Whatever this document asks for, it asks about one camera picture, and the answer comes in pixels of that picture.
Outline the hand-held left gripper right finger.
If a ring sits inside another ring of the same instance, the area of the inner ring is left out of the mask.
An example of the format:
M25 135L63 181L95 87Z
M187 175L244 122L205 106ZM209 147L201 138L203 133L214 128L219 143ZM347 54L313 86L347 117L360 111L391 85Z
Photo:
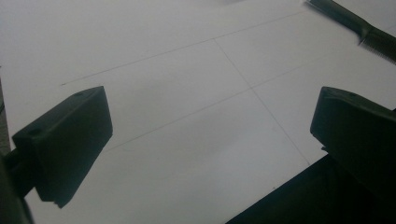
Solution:
M310 132L375 196L396 201L396 111L323 87Z

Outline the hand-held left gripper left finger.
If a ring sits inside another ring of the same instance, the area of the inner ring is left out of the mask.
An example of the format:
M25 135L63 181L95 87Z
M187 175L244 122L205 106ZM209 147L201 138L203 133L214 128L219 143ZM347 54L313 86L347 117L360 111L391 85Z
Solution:
M12 136L11 176L24 197L67 205L113 134L102 86L77 92Z

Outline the black comb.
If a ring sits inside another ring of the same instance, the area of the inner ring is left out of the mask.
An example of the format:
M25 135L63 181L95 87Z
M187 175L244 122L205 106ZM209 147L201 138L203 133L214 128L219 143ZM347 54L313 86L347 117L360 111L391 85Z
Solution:
M360 16L342 7L333 0L306 0L330 19L354 32L359 44L372 53L396 64L396 37L370 24Z

